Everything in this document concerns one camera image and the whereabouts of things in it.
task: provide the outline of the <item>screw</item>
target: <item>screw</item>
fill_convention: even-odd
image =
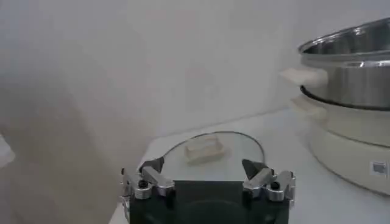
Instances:
[[[145,180],[140,180],[138,182],[138,187],[141,188],[141,189],[145,189],[145,188],[147,188],[147,186],[148,186],[148,183]]]
[[[279,190],[279,188],[280,188],[280,183],[279,182],[274,181],[274,182],[271,183],[271,189],[272,190]]]

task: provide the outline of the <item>glass lid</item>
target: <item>glass lid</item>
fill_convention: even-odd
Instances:
[[[248,135],[217,131],[178,143],[164,159],[161,174],[171,180],[245,181],[242,160],[264,162],[264,153]]]

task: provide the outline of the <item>label sticker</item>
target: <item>label sticker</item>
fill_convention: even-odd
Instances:
[[[388,176],[388,164],[384,161],[371,161],[370,174],[373,176]]]

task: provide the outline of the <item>white countertop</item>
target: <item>white countertop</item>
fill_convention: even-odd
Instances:
[[[269,167],[276,172],[290,170],[295,173],[296,203],[290,211],[290,224],[390,223],[390,197],[348,183],[319,164],[307,149],[306,126],[307,122],[291,110],[250,117],[157,138],[150,144],[143,161],[163,156],[178,142],[200,133],[240,131],[261,142]],[[109,224],[126,224],[121,205]]]

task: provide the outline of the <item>white lid handle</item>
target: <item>white lid handle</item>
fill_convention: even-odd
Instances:
[[[317,122],[323,122],[327,118],[327,110],[311,103],[304,95],[291,99],[291,105],[300,113]]]
[[[284,70],[280,75],[299,86],[320,87],[328,83],[328,73],[323,69],[302,66]]]

